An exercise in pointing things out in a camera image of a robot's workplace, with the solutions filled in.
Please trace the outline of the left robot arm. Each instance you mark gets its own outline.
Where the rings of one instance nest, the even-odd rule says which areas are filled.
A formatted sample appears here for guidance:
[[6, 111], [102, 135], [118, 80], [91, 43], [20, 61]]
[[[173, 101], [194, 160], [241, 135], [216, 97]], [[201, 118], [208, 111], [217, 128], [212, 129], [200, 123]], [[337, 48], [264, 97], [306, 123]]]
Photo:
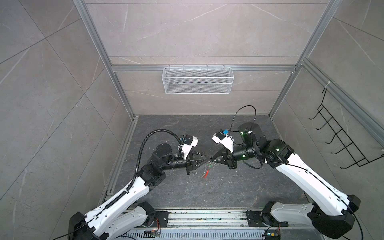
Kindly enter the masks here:
[[189, 174], [208, 159], [196, 160], [197, 152], [191, 151], [188, 159], [176, 157], [172, 147], [160, 144], [137, 176], [109, 200], [85, 215], [74, 214], [69, 222], [69, 240], [113, 240], [130, 229], [156, 224], [156, 211], [147, 202], [127, 209], [158, 186], [166, 177], [165, 170], [185, 168]]

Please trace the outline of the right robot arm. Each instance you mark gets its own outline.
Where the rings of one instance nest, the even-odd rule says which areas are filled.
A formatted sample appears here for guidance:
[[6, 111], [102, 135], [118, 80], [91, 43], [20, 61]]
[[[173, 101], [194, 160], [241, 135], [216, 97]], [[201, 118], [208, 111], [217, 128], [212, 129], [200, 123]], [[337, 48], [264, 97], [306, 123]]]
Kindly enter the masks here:
[[339, 239], [352, 230], [355, 212], [361, 204], [357, 196], [346, 195], [325, 181], [284, 141], [267, 140], [259, 125], [244, 123], [238, 132], [243, 141], [238, 146], [228, 130], [219, 130], [213, 135], [213, 141], [223, 145], [212, 157], [213, 161], [222, 157], [221, 164], [235, 169], [239, 161], [258, 159], [287, 176], [312, 199], [312, 203], [302, 205], [269, 201], [260, 213], [266, 226], [298, 223], [313, 226], [331, 239]]

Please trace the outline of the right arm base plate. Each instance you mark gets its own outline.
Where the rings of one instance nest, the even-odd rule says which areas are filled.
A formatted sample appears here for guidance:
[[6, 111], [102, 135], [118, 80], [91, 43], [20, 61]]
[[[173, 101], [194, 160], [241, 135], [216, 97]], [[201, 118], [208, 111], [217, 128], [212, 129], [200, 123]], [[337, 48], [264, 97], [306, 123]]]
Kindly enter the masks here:
[[278, 222], [269, 213], [262, 211], [246, 210], [246, 217], [249, 227], [288, 227], [288, 222]]

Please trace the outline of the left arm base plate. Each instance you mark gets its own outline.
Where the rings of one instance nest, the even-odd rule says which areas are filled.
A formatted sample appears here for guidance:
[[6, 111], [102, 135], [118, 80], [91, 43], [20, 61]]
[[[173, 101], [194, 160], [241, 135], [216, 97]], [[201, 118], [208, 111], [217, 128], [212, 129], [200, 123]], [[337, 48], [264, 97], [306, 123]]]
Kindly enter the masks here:
[[156, 212], [153, 218], [148, 218], [141, 227], [144, 228], [166, 228], [169, 222], [170, 212], [160, 211]]

